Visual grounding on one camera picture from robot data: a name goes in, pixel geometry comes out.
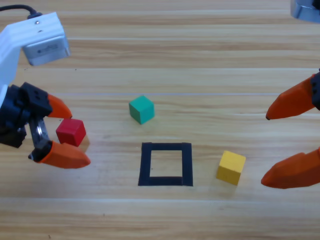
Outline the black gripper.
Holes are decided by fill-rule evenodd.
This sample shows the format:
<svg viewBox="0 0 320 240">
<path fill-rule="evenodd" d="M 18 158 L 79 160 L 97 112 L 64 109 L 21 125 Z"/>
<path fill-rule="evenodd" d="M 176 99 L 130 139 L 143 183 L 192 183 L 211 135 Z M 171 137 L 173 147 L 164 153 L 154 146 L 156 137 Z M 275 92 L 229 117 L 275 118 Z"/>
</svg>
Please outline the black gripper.
<svg viewBox="0 0 320 240">
<path fill-rule="evenodd" d="M 19 148 L 26 135 L 25 125 L 36 135 L 48 137 L 45 117 L 71 119 L 71 110 L 58 97 L 29 84 L 5 86 L 1 92 L 0 143 Z M 48 141 L 43 147 L 35 147 L 28 158 L 38 164 L 61 169 L 80 169 L 91 161 L 78 147 L 68 143 Z"/>
<path fill-rule="evenodd" d="M 268 108 L 267 120 L 301 115 L 313 108 L 320 111 L 320 72 L 282 92 Z"/>
</svg>

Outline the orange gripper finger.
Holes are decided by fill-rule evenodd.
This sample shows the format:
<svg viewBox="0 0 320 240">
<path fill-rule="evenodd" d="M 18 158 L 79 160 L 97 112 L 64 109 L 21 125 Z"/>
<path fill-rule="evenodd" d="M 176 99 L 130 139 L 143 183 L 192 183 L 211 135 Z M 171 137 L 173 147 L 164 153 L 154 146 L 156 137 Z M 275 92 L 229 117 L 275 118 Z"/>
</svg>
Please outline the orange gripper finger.
<svg viewBox="0 0 320 240">
<path fill-rule="evenodd" d="M 320 182 L 320 149 L 298 153 L 273 165 L 261 184 L 276 189 L 302 188 Z"/>
</svg>

